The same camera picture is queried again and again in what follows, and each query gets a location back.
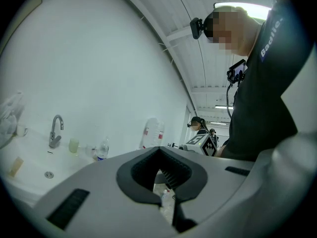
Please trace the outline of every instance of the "sink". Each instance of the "sink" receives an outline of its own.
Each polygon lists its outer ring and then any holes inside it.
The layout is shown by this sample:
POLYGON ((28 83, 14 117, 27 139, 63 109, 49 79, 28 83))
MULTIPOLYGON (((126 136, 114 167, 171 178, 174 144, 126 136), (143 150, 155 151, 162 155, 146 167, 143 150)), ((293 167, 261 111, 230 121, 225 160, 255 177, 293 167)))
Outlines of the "sink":
POLYGON ((73 154, 68 144, 61 142, 58 147, 48 146, 47 135, 29 129, 24 137, 13 140, 0 149, 0 175, 12 197, 33 206, 44 194, 75 172, 94 162, 85 155, 85 149, 78 148, 73 154), (23 164, 14 177, 8 175, 14 160, 20 157, 23 164), (48 179, 46 172, 53 173, 48 179))

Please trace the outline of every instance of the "person in background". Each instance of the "person in background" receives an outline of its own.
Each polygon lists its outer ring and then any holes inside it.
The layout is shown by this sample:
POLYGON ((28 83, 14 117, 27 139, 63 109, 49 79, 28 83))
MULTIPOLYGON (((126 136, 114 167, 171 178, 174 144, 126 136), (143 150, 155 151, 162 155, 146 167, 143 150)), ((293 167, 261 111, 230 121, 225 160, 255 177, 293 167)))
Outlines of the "person in background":
POLYGON ((206 121, 200 117, 193 117, 190 124, 193 131, 198 131, 197 135, 208 134, 206 121))
POLYGON ((217 136, 216 136, 216 131, 214 129, 210 129, 209 131, 211 133, 211 139, 215 145, 215 147, 217 148, 217 136))

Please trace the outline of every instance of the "black cap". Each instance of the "black cap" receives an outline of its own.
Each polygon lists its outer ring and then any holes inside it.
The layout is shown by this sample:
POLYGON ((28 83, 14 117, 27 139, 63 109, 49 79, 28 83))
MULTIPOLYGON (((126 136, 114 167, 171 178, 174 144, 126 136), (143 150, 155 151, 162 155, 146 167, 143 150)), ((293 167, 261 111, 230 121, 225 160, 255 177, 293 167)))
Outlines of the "black cap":
POLYGON ((200 117, 193 117, 192 121, 202 122, 202 119, 200 117))

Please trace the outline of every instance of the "faucet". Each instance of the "faucet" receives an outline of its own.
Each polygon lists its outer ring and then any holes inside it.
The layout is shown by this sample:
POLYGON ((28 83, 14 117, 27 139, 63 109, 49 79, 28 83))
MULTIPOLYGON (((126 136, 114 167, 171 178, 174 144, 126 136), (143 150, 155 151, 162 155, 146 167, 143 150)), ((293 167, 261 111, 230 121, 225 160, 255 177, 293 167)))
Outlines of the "faucet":
POLYGON ((51 148, 55 148, 56 144, 60 141, 61 136, 57 136, 55 138, 55 123, 57 118, 59 119, 59 123, 60 123, 60 130, 64 130, 64 121, 63 118, 60 115, 56 115, 53 119, 53 124, 52 124, 52 130, 50 132, 50 141, 49 141, 49 147, 51 148))

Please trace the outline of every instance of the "black vent slot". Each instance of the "black vent slot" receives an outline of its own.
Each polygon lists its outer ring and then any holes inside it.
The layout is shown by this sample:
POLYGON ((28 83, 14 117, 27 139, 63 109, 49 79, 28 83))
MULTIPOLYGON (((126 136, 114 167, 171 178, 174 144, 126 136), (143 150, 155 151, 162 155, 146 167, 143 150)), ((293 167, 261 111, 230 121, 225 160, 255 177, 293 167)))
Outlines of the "black vent slot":
POLYGON ((249 172, 250 172, 250 170, 240 169, 240 168, 235 168, 235 167, 226 167, 225 170, 232 172, 232 173, 235 173, 235 174, 245 176, 245 177, 247 177, 249 172))
POLYGON ((60 206, 47 217, 47 220, 60 229, 65 229, 88 195, 89 191, 83 189, 74 190, 60 206))
POLYGON ((152 192, 159 169, 175 191, 173 226, 179 232, 192 228, 196 223, 184 217, 180 204, 195 199, 207 183, 207 172, 199 164, 166 147, 154 147, 119 168, 118 186, 135 202, 161 206, 160 197, 152 192))

